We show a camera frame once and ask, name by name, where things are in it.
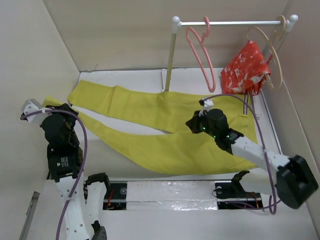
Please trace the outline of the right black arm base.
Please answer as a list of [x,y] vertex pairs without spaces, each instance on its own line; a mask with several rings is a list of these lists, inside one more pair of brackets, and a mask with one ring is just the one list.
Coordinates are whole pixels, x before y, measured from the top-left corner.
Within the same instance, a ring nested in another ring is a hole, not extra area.
[[217,199],[219,210],[259,209],[263,207],[260,193],[246,192],[231,180],[215,181],[211,194]]

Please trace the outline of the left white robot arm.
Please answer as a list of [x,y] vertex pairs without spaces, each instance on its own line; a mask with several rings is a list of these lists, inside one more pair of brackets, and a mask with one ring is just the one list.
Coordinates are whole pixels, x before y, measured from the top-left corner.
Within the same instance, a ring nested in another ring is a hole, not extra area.
[[48,141],[47,160],[63,204],[55,238],[62,230],[67,240],[105,240],[107,230],[101,223],[104,199],[111,194],[106,173],[95,173],[84,178],[88,142],[81,149],[74,127],[80,122],[78,113],[68,104],[47,105],[40,127]]

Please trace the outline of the yellow-green trousers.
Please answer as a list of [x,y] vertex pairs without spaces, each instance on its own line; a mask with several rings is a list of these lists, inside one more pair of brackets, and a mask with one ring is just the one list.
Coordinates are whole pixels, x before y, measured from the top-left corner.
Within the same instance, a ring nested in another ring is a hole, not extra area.
[[200,95],[140,92],[81,80],[67,100],[79,109],[88,144],[87,174],[105,170],[135,174],[135,166],[164,175],[229,174],[255,164],[222,151],[212,137],[194,134],[186,122],[200,108]]

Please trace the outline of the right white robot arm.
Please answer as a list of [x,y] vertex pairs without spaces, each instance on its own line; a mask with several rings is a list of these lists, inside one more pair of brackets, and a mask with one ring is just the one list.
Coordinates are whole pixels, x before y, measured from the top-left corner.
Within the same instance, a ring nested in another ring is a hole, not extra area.
[[266,150],[230,128],[226,115],[220,109],[197,110],[185,124],[194,134],[206,133],[213,137],[221,150],[265,170],[279,199],[292,209],[298,209],[319,188],[302,156],[289,157]]

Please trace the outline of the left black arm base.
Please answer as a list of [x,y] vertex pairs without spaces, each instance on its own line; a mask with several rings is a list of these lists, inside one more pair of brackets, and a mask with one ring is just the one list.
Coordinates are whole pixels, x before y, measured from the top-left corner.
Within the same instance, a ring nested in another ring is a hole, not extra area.
[[105,211],[121,211],[127,209],[128,183],[125,181],[112,181],[110,190],[103,200],[102,209]]

